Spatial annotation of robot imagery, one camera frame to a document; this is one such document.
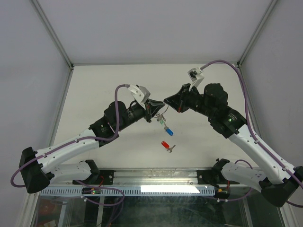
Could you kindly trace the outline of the metal keyring with clips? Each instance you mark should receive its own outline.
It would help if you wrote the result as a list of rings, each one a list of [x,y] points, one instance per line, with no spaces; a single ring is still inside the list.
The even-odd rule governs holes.
[[[154,116],[154,118],[155,118],[158,122],[159,122],[159,119],[160,119],[160,118],[162,118],[162,119],[166,122],[166,119],[165,119],[165,117],[164,117],[164,114],[167,112],[169,106],[168,106],[167,104],[165,104],[165,106],[166,106],[166,109],[165,109],[162,113],[157,112],[157,113],[155,114],[155,116]]]

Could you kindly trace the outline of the key with blue tag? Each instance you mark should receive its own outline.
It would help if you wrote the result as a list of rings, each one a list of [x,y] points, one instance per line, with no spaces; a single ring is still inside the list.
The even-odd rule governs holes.
[[[164,125],[164,130],[165,130],[165,132],[166,132],[168,135],[173,136],[173,135],[174,135],[173,131],[166,125],[166,123],[163,123],[163,125]]]

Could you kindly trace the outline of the key with red tag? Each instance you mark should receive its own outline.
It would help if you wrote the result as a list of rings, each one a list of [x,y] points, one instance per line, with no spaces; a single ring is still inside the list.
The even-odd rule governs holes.
[[[169,152],[172,153],[173,149],[176,147],[175,145],[170,146],[167,142],[162,141],[161,142],[162,146]]]

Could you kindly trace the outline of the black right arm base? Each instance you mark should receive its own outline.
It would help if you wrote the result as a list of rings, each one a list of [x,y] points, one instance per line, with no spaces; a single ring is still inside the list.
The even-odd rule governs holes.
[[[227,159],[216,159],[216,163],[209,169],[199,169],[196,171],[197,173],[197,182],[198,184],[210,184],[214,187],[219,187],[219,185],[228,185],[228,180],[226,180],[221,170],[223,167],[230,163]]]

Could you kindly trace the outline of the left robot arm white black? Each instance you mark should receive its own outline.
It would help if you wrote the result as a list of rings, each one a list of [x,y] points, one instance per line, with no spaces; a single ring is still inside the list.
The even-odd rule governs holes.
[[[137,102],[126,107],[121,101],[112,102],[102,118],[72,139],[58,145],[35,151],[28,147],[22,151],[19,168],[28,193],[39,192],[52,183],[80,180],[92,184],[99,179],[99,169],[93,160],[66,164],[66,161],[86,151],[100,148],[119,136],[122,131],[140,119],[147,122],[165,106],[161,101],[148,99],[145,107]]]

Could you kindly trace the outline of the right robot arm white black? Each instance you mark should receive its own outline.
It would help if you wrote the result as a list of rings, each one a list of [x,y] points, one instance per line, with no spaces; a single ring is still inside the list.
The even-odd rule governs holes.
[[[217,159],[212,167],[212,179],[244,184],[262,194],[272,205],[282,207],[303,182],[302,166],[295,167],[275,153],[254,131],[247,120],[228,106],[228,94],[219,83],[208,84],[200,94],[195,87],[184,84],[176,94],[164,99],[179,113],[189,109],[208,118],[212,128],[241,148],[259,170],[236,165],[227,159]]]

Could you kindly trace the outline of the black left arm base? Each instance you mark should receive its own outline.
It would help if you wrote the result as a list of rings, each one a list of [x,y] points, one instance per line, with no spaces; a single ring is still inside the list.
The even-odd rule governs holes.
[[[112,185],[114,181],[115,170],[100,169],[92,159],[81,161],[80,164],[88,164],[90,175],[80,182],[87,185]]]

